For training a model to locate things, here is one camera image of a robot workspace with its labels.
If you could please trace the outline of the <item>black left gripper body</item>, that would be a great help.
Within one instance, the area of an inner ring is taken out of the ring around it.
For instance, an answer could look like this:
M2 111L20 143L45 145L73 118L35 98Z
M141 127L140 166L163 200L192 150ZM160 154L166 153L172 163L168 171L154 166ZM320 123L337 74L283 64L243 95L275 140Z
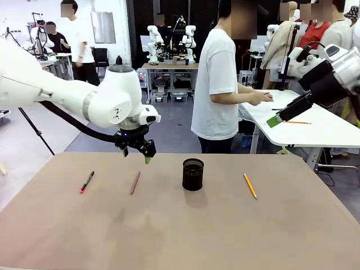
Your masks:
M128 142L128 147L140 150L140 147L143 145L145 141L145 135L149 132L148 125L141 125L136 129L120 129L118 131L118 136L123 138L125 142Z

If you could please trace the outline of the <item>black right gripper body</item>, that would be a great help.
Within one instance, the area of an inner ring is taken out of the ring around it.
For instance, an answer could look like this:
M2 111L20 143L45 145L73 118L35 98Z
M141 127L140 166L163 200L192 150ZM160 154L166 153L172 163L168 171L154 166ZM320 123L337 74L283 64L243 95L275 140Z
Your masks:
M305 91L311 91L314 104L323 106L331 106L350 95L335 78L334 69L327 60L305 73L299 79L299 84Z

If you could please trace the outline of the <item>person's right hand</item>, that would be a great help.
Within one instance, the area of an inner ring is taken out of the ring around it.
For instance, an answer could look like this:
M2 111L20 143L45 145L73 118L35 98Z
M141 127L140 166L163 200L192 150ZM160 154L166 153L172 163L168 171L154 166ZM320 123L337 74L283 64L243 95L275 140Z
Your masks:
M262 102L268 102L268 101L271 101L271 99L269 99L262 92L255 91L255 92L249 93L248 103L253 106L257 106L257 105L261 104Z

